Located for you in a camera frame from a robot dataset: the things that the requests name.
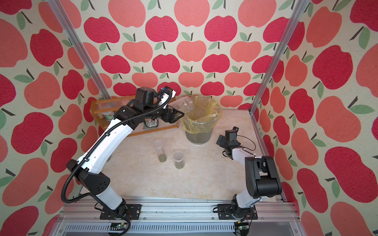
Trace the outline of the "tall clear jar with beans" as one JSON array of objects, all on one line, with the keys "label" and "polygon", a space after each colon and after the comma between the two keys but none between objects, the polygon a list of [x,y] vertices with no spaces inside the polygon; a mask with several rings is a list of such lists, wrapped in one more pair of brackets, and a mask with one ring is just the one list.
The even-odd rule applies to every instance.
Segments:
[{"label": "tall clear jar with beans", "polygon": [[163,141],[156,140],[153,145],[159,161],[162,163],[165,162],[167,160],[167,156],[163,150]]}]

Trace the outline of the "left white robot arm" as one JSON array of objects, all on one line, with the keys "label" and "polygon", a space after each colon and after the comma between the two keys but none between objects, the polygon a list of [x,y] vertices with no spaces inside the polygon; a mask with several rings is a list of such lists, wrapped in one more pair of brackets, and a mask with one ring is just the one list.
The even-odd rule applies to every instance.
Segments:
[{"label": "left white robot arm", "polygon": [[[160,91],[138,88],[135,98],[117,110],[98,140],[78,160],[72,159],[67,163],[70,175],[62,188],[62,202],[74,203],[90,196],[103,206],[105,212],[128,221],[131,216],[126,201],[111,187],[110,178],[102,173],[102,168],[118,145],[146,119],[160,119],[173,124],[184,116],[183,112],[168,105],[175,94],[175,90],[168,86]],[[88,192],[68,199],[67,190],[72,179],[79,180]]]}]

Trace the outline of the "glass jar with mung beans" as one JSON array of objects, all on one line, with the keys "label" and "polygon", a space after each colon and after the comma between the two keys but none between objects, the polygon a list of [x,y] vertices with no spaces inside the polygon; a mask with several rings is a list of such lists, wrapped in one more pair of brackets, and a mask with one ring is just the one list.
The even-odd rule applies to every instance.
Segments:
[{"label": "glass jar with mung beans", "polygon": [[180,112],[188,113],[194,108],[194,102],[189,96],[183,96],[168,104],[169,108],[174,108]]}]

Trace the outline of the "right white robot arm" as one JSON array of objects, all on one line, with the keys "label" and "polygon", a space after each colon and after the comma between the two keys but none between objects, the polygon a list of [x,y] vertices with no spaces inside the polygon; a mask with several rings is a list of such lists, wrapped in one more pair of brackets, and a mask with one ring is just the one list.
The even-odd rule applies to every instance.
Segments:
[{"label": "right white robot arm", "polygon": [[213,212],[220,220],[243,221],[253,215],[254,205],[282,193],[282,183],[271,156],[256,156],[251,149],[237,140],[238,128],[226,130],[217,145],[224,148],[225,156],[245,167],[246,188],[233,196],[230,204],[219,204]]}]

